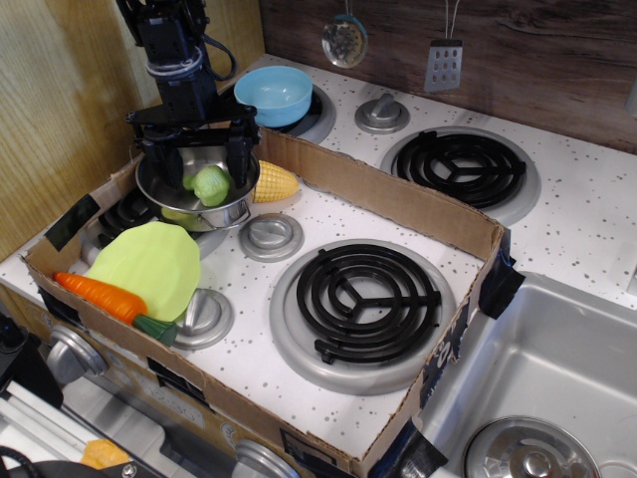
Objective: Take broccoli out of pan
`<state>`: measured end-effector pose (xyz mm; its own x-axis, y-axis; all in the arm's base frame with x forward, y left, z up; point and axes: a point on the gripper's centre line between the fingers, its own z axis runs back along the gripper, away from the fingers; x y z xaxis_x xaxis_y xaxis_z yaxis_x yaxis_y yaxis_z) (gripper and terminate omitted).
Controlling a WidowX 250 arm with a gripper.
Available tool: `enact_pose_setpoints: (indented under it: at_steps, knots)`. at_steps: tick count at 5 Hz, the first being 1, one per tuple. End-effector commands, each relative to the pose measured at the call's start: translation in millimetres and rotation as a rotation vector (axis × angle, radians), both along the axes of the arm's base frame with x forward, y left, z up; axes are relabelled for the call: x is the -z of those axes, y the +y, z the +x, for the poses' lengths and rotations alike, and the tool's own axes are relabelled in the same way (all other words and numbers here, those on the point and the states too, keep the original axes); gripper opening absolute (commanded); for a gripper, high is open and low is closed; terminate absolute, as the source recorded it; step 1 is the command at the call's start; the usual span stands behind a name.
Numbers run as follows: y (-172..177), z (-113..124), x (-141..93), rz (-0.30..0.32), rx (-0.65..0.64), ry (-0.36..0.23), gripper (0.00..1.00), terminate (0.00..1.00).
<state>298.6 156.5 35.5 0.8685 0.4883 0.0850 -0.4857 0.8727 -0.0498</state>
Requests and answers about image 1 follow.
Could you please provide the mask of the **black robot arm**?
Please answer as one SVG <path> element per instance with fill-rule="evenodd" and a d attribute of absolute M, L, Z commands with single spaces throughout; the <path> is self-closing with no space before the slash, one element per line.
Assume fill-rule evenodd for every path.
<path fill-rule="evenodd" d="M 206 47 L 228 49 L 210 38 L 203 1 L 119 1 L 118 9 L 135 45 L 146 55 L 146 71 L 154 79 L 161 103 L 127 115 L 134 141 L 159 178 L 169 187 L 182 186 L 185 147 L 222 146 L 226 165 L 238 187 L 247 183 L 252 148 L 260 142 L 257 110 L 218 93 L 222 77 L 210 65 Z"/>

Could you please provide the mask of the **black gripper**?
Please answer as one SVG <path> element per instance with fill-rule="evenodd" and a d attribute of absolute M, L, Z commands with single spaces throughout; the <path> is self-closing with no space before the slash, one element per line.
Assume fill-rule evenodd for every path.
<path fill-rule="evenodd" d="M 219 95 L 216 73 L 208 64 L 148 64 L 161 104 L 132 112 L 125 121 L 137 136 L 148 131 L 197 131 L 205 124 L 229 122 L 238 136 L 226 143 L 228 171 L 238 188 L 247 183 L 253 145 L 260 142 L 254 107 Z M 176 148 L 163 143 L 143 145 L 150 164 L 161 181 L 170 188 L 181 188 L 183 160 Z"/>

